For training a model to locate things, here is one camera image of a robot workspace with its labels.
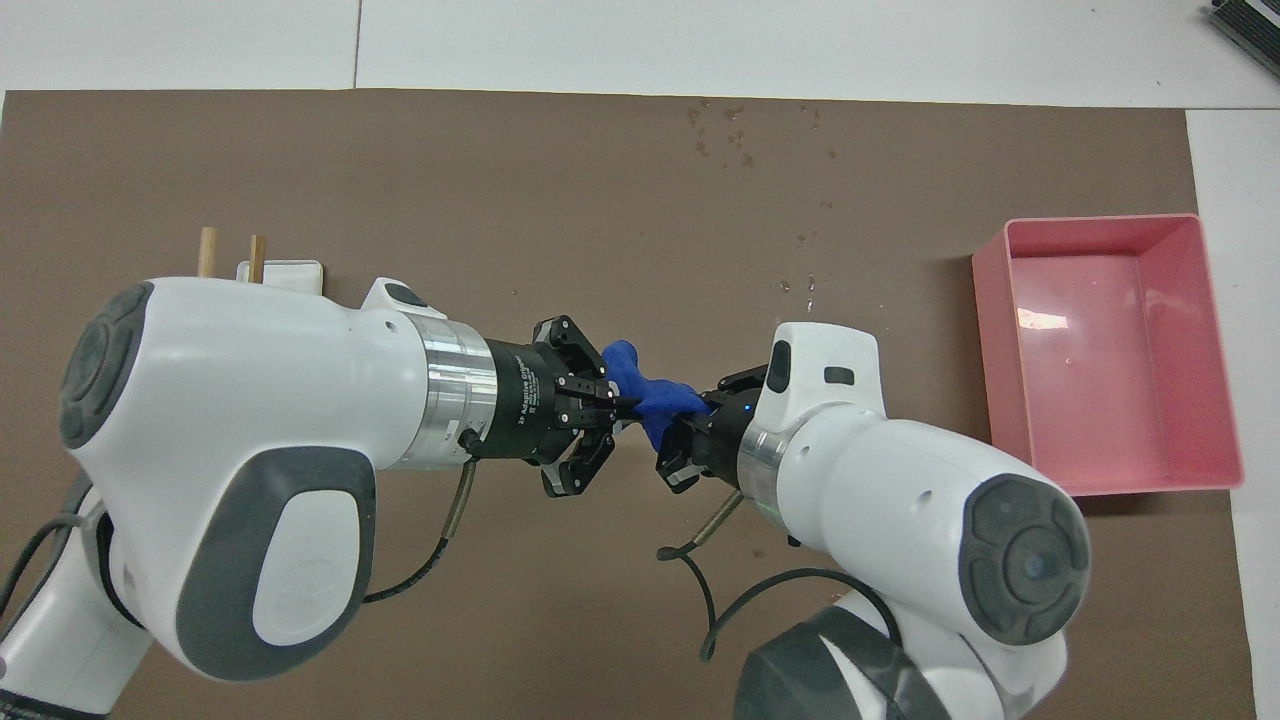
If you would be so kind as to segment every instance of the cable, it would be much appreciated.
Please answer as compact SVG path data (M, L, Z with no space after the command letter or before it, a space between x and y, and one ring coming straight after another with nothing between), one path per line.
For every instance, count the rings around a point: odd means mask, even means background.
M778 573L772 578L765 578L764 580L755 583L746 592L740 594L737 600L735 600L733 603L724 610L724 614L721 615L719 619L717 619L714 623L712 623L710 629L707 630L707 637L703 639L703 647L698 653L698 656L703 660L703 662L709 661L712 659L712 653L716 652L716 637L719 635L721 630L724 629L724 625L730 620L732 620L733 616L737 615L737 612L742 610L742 607L745 607L748 602L751 602L751 600L754 600L755 596L760 594L762 592L774 585L780 585L787 580L795 580L799 578L827 578L831 580L845 583L850 588L858 591L859 594L865 597L872 603L872 606L876 607L876 611L879 612L881 618L884 620L884 626L886 629L888 629L888 639L892 641L893 644L896 644L897 647L902 647L902 633L897 626L897 619L893 618L893 611L890 610L887 605L884 605L884 601L881 600L878 594L876 594L876 591L872 589L870 585L859 580L858 578L854 578L852 575L841 573L838 570L827 570L824 568L797 568L795 570L787 570L786 573Z
M707 629L708 632L716 626L716 600L712 597L712 588L707 584L707 575L703 575L701 569L694 562L694 559L689 556L692 550L698 547L692 542L687 542L681 547L659 547L658 548L658 561L666 562L668 560L680 560L689 566L689 570L694 573L694 579L698 580L698 587L703 591L703 602L707 603ZM712 642L712 652L714 652L716 643Z
M453 538L453 533L457 532L458 523L462 520L462 511L467 506L467 497L471 496L471 486L476 477L476 462L479 462L479 460L472 457L462 465L462 477L458 478L458 489L453 493L453 505L449 506L449 514L444 519L444 528L440 530L440 542L435 543L435 550L431 551L431 556L426 559L426 562L415 570L412 575L404 578L399 583L396 583L384 591L366 594L365 600L361 602L367 605L370 602L396 597L397 594L416 585L419 580L425 578L426 574L431 571L431 568L435 568L435 564L440 560L440 555L444 553L445 546L449 544L449 539Z
M13 570L9 570L9 579L5 580L4 591L0 592L0 616L9 607L9 601L13 600L13 593L18 589L18 580L22 579L22 574L27 570L27 565L31 564L31 559L40 550L41 543L45 538L54 534L56 530L65 529L70 532L72 528L78 528L83 523L79 515L74 512L59 512L54 515L52 520L45 523L36 530L36 534L31 536L27 541L27 546L22 548L22 555L18 556L18 562L14 564Z

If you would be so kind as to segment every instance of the brown surface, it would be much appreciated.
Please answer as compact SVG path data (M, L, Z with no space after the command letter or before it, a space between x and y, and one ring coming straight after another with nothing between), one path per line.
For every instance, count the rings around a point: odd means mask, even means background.
M408 282L495 338L568 313L652 374L709 387L786 319L881 338L891 415L986 437L968 255L1009 218L1194 211L1178 111L480 92L10 92L0 136L0 557L73 462L55 397L119 288L191 274L201 225L315 258L358 304ZM242 250L221 243L219 266ZM806 313L809 274L813 311ZM783 292L781 283L790 283ZM590 492L480 466L413 592L279 679L225 685L152 651L116 717L727 717L744 653L832 600L765 594L695 659L684 542L726 491L669 495L635 430ZM375 584L434 543L453 475L388 474ZM1033 716L1252 717L1226 496L1091 501L1096 570L1065 684ZM824 559L741 511L700 552L722 603Z

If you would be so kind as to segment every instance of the pink plastic bin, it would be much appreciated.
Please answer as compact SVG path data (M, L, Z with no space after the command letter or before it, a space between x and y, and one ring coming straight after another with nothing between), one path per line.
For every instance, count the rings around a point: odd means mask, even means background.
M973 281L996 447L1075 496L1240 484L1199 218L1010 220Z

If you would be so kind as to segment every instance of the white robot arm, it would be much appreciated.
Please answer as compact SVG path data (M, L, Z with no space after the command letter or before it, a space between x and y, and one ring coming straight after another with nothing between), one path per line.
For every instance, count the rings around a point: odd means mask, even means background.
M375 470L516 457L579 495L613 448L603 374L568 318L488 341L385 278L360 310L219 279L125 290L63 382L92 491L4 630L0 717L105 715L151 638L220 680L297 666L366 600Z
M579 495L628 415L604 375L568 318L485 340L385 278L358 310L216 279L124 291L63 383L92 483L0 635L0 719L105 716L152 638L214 679L297 666L372 597L375 470L512 457ZM1052 689L1089 559L1048 479L887 420L874 338L847 328L783 324L767 370L704 398L667 432L672 489L717 475L874 588L753 652L737 717L1012 720Z
M712 411L668 433L659 473L726 479L868 596L754 651L735 717L1016 720L1053 689L1089 541L1048 478L887 419L876 340L850 328L785 323L767 368L703 397Z

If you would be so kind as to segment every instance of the wooden dowel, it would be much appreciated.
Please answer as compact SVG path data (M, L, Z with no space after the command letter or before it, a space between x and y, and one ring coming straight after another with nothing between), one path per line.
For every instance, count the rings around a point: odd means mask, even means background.
M260 234L248 240L248 282L262 283L262 266L266 265L266 238Z
M200 260L196 263L196 277L214 277L214 264L218 260L218 228L200 228Z

